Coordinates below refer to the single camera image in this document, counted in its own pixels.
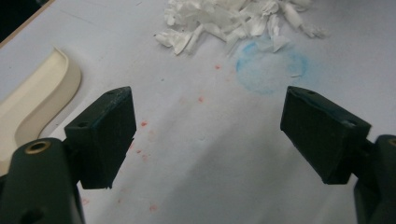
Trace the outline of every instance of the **blue stain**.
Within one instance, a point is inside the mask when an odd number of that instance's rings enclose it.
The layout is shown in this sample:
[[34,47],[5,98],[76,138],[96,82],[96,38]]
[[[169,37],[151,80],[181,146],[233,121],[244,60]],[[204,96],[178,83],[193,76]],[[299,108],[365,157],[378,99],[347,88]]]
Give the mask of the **blue stain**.
[[294,49],[261,52],[247,44],[236,62],[236,78],[248,91],[273,94],[300,82],[309,72],[309,60]]

